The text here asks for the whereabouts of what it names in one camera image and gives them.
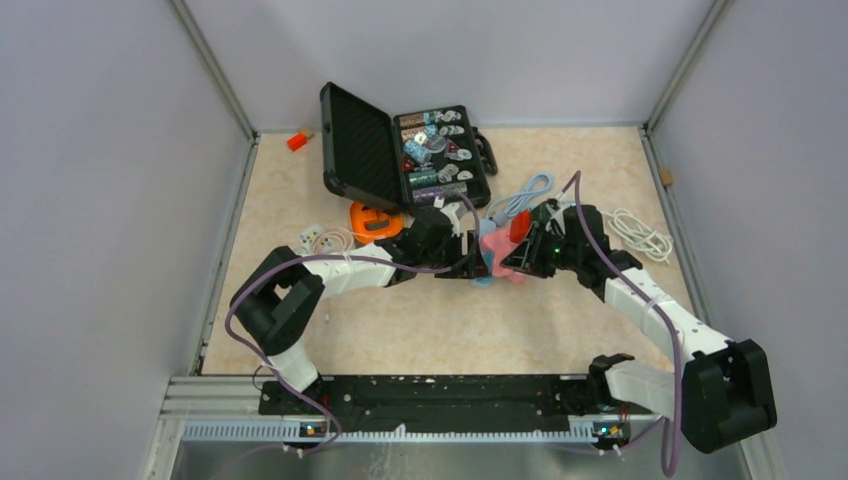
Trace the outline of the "pink triangular power socket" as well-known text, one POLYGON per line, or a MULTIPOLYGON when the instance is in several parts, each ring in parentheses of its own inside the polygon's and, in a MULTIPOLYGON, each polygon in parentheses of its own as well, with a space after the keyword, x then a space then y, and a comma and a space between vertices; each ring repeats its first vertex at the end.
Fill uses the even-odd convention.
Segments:
POLYGON ((527 279, 526 275, 500 265, 517 246, 517 243, 511 241, 510 231, 507 229, 497 230, 482 237, 481 249, 484 254, 491 256, 490 271, 494 278, 506 279, 515 285, 520 285, 527 279))

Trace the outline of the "light blue power strip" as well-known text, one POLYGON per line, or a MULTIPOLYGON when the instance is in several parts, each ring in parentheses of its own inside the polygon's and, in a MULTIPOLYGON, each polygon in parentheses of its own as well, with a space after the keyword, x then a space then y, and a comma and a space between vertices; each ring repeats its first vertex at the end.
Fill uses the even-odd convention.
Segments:
POLYGON ((479 288, 489 287, 494 280, 494 277, 492 275, 492 267, 493 267, 493 263, 494 263, 494 253, 488 247, 484 246, 483 239, 486 235, 495 232, 496 228, 497 228, 497 224, 493 220, 491 220, 489 218, 484 218, 484 219, 481 220, 481 225, 480 225, 479 235, 478 235, 478 247, 479 247, 479 253, 481 255, 481 258, 484 262, 484 265, 487 268, 487 274, 484 275, 484 276, 477 277, 472 281, 472 284, 476 287, 479 287, 479 288))

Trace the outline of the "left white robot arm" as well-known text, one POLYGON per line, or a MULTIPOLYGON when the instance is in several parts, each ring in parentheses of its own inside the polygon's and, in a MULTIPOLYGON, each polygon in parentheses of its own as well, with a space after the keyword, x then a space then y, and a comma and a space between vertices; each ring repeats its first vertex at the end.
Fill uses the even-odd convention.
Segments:
POLYGON ((319 404, 318 370, 302 336, 323 299, 363 288, 388 288, 418 275, 474 278, 484 266, 479 230, 462 232, 461 221, 477 212, 464 196, 420 208, 412 224, 389 238, 336 254, 298 255, 277 247, 230 301, 226 328, 239 322, 244 344, 284 384, 283 401, 297 413, 319 404))

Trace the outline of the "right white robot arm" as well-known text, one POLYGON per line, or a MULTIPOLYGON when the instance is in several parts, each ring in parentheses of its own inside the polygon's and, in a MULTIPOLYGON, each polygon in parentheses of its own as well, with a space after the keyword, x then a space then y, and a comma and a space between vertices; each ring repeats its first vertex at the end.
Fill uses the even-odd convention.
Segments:
POLYGON ((635 404, 671 421, 696 450, 713 453, 777 425, 764 349, 735 341, 682 307, 625 250, 614 249, 593 205, 543 204, 498 266, 537 278, 570 271, 604 304, 622 313, 672 362, 663 371, 630 354, 600 355, 589 367, 586 397, 600 412, 635 404))

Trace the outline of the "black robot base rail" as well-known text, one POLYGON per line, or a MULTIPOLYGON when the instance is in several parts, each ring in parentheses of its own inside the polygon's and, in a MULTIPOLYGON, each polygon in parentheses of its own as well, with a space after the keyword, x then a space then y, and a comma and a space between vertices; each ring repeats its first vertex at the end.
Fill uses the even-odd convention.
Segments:
POLYGON ((258 412, 318 415, 327 410, 346 433, 559 433, 594 419, 608 432, 644 408, 602 403, 583 375, 337 375, 324 376, 300 398, 263 383, 258 412))

